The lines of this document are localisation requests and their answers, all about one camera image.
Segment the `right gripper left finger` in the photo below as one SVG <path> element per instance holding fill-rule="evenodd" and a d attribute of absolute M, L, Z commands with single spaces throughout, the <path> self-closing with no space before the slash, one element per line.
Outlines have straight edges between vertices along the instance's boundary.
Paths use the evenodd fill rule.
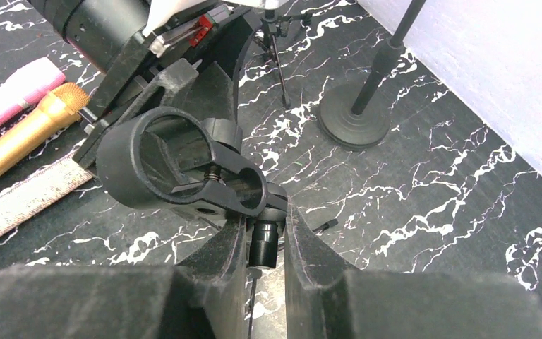
<path fill-rule="evenodd" d="M 176 265 L 11 266 L 0 338 L 240 338 L 246 221 Z"/>

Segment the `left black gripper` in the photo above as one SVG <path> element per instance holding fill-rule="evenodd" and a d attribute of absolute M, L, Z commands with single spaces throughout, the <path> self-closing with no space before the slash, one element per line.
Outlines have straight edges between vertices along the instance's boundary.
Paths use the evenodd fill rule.
<path fill-rule="evenodd" d="M 158 106 L 191 108 L 196 119 L 238 119 L 238 78 L 246 52 L 261 27 L 259 17 L 238 6 L 222 19 L 221 4 L 199 4 L 171 18 L 156 30 L 173 33 L 174 40 L 162 53 L 150 45 L 156 40 L 138 31 L 124 38 L 105 38 L 117 48 L 101 67 L 104 78 L 87 105 L 94 126 L 73 159 L 84 169 L 96 167 L 97 147 L 108 130 Z M 184 25 L 199 26 L 203 16 L 213 26 L 195 46 L 195 34 L 182 37 Z"/>

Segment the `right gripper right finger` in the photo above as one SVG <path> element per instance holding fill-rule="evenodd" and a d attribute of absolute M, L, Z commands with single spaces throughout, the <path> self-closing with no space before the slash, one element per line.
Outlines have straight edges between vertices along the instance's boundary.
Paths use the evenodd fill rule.
<path fill-rule="evenodd" d="M 502 273 L 361 270 L 287 210 L 289 338 L 542 338 L 542 305 Z"/>

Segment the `tripod shock mount stand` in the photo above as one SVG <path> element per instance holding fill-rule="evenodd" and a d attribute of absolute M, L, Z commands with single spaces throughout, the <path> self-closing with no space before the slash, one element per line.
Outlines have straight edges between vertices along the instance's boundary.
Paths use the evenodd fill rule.
<path fill-rule="evenodd" d="M 306 11 L 297 15 L 279 15 L 274 9 L 267 9 L 264 11 L 261 18 L 262 37 L 255 37 L 254 42 L 265 52 L 269 54 L 271 60 L 274 61 L 277 67 L 279 75 L 279 83 L 282 89 L 282 98 L 284 107 L 289 109 L 291 102 L 287 91 L 287 86 L 282 70 L 282 63 L 279 57 L 279 49 L 277 41 L 280 37 L 287 37 L 289 33 L 289 26 L 293 21 L 301 21 L 303 27 L 309 27 L 311 25 L 313 13 Z"/>

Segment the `tripod stand with clip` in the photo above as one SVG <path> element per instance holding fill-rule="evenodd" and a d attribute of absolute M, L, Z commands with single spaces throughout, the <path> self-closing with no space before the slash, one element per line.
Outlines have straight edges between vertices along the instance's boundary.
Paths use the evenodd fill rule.
<path fill-rule="evenodd" d="M 242 337 L 246 276 L 274 268 L 279 254 L 285 260 L 287 335 L 346 335 L 347 298 L 335 273 L 340 257 L 240 148 L 234 122 L 200 122 L 175 107 L 154 108 L 115 126 L 98 146 L 97 175 L 119 203 L 225 221 L 171 268 L 157 337 Z"/>

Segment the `gold microphone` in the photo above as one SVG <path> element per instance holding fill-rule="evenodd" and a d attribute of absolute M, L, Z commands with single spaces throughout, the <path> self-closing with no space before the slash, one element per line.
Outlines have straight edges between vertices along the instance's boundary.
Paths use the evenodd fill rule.
<path fill-rule="evenodd" d="M 90 96 L 75 83 L 49 91 L 33 111 L 0 136 L 0 176 L 29 155 L 58 130 L 80 119 Z"/>

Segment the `pink microphone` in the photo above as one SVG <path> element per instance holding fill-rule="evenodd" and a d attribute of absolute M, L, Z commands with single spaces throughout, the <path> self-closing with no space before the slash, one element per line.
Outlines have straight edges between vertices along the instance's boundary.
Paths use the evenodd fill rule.
<path fill-rule="evenodd" d="M 0 86 L 0 126 L 17 113 L 37 104 L 65 80 L 64 73 L 46 57 L 14 71 Z"/>

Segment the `glitter rhinestone microphone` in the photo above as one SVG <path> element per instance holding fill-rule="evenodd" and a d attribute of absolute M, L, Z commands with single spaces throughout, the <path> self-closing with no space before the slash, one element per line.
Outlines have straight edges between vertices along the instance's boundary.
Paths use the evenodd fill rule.
<path fill-rule="evenodd" d="M 0 194 L 0 237 L 93 178 L 73 155 L 65 155 Z"/>

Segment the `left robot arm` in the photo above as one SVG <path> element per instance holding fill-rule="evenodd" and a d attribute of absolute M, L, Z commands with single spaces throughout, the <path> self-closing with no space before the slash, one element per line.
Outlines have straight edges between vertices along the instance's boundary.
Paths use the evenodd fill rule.
<path fill-rule="evenodd" d="M 156 107 L 197 121 L 238 118 L 238 79 L 260 27 L 247 6 L 198 1 L 144 33 L 153 1 L 33 1 L 32 6 L 103 73 L 83 113 L 93 129 L 74 155 L 96 173 L 117 126 Z"/>

